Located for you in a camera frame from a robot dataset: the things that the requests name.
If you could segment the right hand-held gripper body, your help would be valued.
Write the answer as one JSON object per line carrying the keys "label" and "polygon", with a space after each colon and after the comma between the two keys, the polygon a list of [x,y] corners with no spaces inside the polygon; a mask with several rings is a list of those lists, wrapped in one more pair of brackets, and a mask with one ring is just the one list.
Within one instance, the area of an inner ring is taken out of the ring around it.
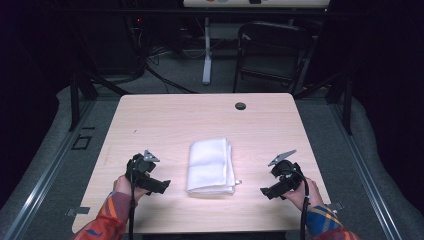
{"label": "right hand-held gripper body", "polygon": [[296,190],[302,182],[303,173],[300,166],[288,160],[294,153],[296,150],[281,153],[268,164],[272,167],[271,174],[278,179],[278,182],[270,187],[272,191]]}

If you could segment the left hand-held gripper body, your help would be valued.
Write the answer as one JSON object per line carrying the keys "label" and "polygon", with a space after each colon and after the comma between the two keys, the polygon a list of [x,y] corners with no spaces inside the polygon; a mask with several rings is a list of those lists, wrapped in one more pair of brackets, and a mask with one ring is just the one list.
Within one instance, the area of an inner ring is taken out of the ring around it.
{"label": "left hand-held gripper body", "polygon": [[128,161],[125,177],[132,183],[147,181],[157,162],[159,159],[148,150],[137,153]]}

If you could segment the white towel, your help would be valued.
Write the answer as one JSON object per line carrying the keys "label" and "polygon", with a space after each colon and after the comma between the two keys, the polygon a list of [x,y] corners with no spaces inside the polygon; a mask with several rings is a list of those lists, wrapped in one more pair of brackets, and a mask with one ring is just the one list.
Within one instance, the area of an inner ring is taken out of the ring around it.
{"label": "white towel", "polygon": [[190,194],[233,194],[239,181],[232,164],[232,146],[226,138],[194,142],[190,147],[186,191]]}

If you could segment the person's left hand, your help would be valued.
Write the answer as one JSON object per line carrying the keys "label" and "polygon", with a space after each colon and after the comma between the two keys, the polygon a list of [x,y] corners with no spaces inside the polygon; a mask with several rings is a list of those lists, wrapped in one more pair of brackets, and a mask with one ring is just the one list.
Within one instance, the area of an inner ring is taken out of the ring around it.
{"label": "person's left hand", "polygon": [[147,190],[142,188],[132,189],[130,181],[124,175],[119,176],[114,181],[113,190],[115,192],[129,195],[130,197],[134,198],[136,202],[138,202],[142,196],[148,193]]}

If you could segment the person's right hand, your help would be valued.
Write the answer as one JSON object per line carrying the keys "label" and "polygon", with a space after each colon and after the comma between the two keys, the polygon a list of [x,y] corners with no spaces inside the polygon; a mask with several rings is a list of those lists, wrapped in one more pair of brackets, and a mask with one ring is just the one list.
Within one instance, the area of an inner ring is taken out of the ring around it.
{"label": "person's right hand", "polygon": [[283,194],[283,197],[291,201],[300,211],[303,210],[305,197],[309,197],[307,209],[310,210],[315,206],[323,205],[323,200],[316,182],[310,178],[306,178],[308,190],[305,190],[305,183],[302,182],[294,191],[289,191]]}

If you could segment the black metal stand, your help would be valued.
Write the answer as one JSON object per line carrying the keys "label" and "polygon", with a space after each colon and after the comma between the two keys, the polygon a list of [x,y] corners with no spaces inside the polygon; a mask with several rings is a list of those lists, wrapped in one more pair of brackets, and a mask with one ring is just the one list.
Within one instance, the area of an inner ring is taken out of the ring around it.
{"label": "black metal stand", "polygon": [[340,98],[343,98],[342,125],[348,135],[352,134],[351,130],[351,109],[352,109],[352,89],[353,79],[347,73],[337,73],[322,82],[307,87],[294,95],[295,99],[305,98],[319,89],[328,86],[329,90],[325,95],[328,104],[336,104]]}
{"label": "black metal stand", "polygon": [[70,78],[70,96],[71,96],[71,124],[70,131],[73,131],[80,121],[80,97],[79,93],[89,101],[95,101],[99,94],[94,87],[98,83],[112,92],[123,96],[127,95],[128,91],[121,89],[115,84],[107,81],[105,78],[94,74],[90,71],[76,71]]}

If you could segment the black folding chair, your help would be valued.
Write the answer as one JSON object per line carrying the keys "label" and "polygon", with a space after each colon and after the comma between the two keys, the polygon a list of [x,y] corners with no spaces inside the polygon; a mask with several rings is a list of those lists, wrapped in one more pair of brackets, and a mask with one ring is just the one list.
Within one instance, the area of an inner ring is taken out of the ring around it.
{"label": "black folding chair", "polygon": [[253,21],[238,30],[233,92],[245,76],[281,83],[291,94],[298,86],[313,37],[304,28]]}

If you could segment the dark computer tower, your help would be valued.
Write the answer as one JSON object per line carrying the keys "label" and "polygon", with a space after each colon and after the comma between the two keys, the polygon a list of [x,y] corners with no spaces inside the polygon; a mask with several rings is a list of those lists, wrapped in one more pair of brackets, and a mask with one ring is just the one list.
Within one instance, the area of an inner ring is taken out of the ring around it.
{"label": "dark computer tower", "polygon": [[84,15],[79,18],[85,42],[96,70],[105,75],[132,75],[140,70],[140,58],[127,20],[119,15]]}

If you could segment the white desk leg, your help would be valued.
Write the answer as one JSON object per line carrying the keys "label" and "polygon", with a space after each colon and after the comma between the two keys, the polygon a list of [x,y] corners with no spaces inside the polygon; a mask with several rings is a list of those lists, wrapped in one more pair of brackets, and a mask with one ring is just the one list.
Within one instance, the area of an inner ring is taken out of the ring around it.
{"label": "white desk leg", "polygon": [[202,83],[204,85],[209,85],[211,83],[212,59],[211,59],[211,43],[210,43],[210,25],[209,25],[208,18],[205,19],[205,24],[204,24],[204,40],[205,40],[205,58],[204,58]]}

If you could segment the aluminium floor rail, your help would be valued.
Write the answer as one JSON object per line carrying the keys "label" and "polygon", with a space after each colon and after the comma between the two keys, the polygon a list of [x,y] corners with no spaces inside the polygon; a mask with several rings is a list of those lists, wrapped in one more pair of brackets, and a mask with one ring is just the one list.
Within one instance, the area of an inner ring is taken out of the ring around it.
{"label": "aluminium floor rail", "polygon": [[71,145],[77,140],[95,102],[80,109],[80,120],[69,130],[71,107],[59,105],[58,113],[20,182],[0,210],[0,240],[22,240],[29,225],[57,179]]}
{"label": "aluminium floor rail", "polygon": [[336,125],[341,132],[345,142],[347,143],[350,152],[353,155],[353,165],[356,169],[361,184],[370,201],[373,211],[381,225],[381,228],[387,240],[403,240],[399,229],[397,228],[391,213],[388,210],[387,204],[382,198],[380,191],[372,177],[369,168],[360,152],[352,135],[349,135],[342,122],[342,113],[337,105],[330,104],[329,109],[336,122]]}

